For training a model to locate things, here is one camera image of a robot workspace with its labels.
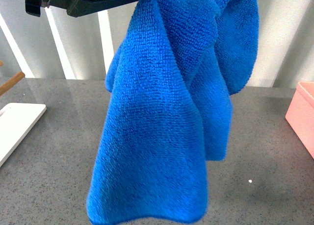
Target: white cutting board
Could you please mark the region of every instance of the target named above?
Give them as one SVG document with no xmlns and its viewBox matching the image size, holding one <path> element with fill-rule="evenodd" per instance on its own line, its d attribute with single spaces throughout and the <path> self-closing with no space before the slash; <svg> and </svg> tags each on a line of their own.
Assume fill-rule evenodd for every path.
<svg viewBox="0 0 314 225">
<path fill-rule="evenodd" d="M 9 103 L 0 110 L 0 167 L 46 110 L 31 103 Z"/>
</svg>

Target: microfiber towel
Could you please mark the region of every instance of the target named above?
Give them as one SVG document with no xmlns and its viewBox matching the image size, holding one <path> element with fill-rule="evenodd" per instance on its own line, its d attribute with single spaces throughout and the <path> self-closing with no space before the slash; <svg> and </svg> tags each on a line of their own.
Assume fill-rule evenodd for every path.
<svg viewBox="0 0 314 225">
<path fill-rule="evenodd" d="M 105 80 L 93 225 L 202 218 L 206 160 L 226 156 L 230 95 L 251 75 L 258 28 L 257 0 L 139 0 Z"/>
</svg>

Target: white wall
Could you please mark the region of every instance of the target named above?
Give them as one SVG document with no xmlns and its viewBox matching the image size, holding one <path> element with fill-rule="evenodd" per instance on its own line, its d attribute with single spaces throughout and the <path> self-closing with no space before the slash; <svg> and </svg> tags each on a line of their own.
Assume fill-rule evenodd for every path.
<svg viewBox="0 0 314 225">
<path fill-rule="evenodd" d="M 53 34 L 44 9 L 37 18 L 26 14 L 24 0 L 0 2 L 0 14 L 29 69 L 40 78 L 104 79 L 104 60 L 110 61 L 111 50 L 116 51 L 122 42 L 136 6 L 132 3 L 108 10 L 110 26 L 105 23 L 102 31 L 98 15 L 103 14 L 76 19 L 51 7 L 57 31 Z M 248 85 L 295 87 L 299 80 L 314 80 L 314 0 L 258 2 L 259 53 Z M 101 38 L 107 30 L 109 35 Z M 0 30 L 0 59 L 4 61 L 0 76 L 21 70 L 18 58 Z"/>
</svg>

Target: table surface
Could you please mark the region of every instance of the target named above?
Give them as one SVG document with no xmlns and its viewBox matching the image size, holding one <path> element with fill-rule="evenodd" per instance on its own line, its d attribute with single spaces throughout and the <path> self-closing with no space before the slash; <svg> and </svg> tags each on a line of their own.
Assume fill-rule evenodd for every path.
<svg viewBox="0 0 314 225">
<path fill-rule="evenodd" d="M 314 160 L 285 120 L 293 94 L 247 87 L 232 96 L 228 155 L 207 162 L 210 206 L 196 224 L 314 224 Z M 47 105 L 0 168 L 0 225 L 89 224 L 85 198 L 109 99 L 103 81 L 58 79 L 24 79 L 0 98 L 1 108 Z"/>
</svg>

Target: towel fold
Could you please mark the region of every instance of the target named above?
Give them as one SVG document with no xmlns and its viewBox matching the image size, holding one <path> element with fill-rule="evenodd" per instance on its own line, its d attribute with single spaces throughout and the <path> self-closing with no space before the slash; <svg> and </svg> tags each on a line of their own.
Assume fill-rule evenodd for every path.
<svg viewBox="0 0 314 225">
<path fill-rule="evenodd" d="M 202 218 L 206 160 L 226 156 L 230 94 L 250 77 L 258 26 L 256 0 L 139 0 L 105 81 L 93 225 Z"/>
</svg>

